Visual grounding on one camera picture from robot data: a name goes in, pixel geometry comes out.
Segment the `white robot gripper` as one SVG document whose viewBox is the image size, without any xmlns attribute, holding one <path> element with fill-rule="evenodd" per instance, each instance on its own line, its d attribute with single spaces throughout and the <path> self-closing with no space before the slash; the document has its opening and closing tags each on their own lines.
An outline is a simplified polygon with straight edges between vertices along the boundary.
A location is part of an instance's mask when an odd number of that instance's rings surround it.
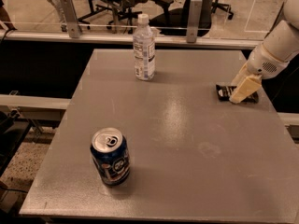
<svg viewBox="0 0 299 224">
<path fill-rule="evenodd" d="M 262 87 L 262 78 L 276 77 L 288 64 L 275 58 L 263 44 L 258 45 L 232 80 L 231 85 L 236 88 L 229 100 L 234 104 L 241 103 Z"/>
</svg>

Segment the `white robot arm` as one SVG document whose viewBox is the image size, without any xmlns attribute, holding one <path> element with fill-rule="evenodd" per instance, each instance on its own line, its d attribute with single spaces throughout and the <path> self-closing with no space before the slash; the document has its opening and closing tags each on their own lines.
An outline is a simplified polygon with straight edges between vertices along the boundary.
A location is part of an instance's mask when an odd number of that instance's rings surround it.
<svg viewBox="0 0 299 224">
<path fill-rule="evenodd" d="M 285 0 L 284 19 L 249 55 L 231 85 L 229 101 L 239 104 L 262 87 L 262 80 L 276 77 L 299 53 L 299 0 Z"/>
</svg>

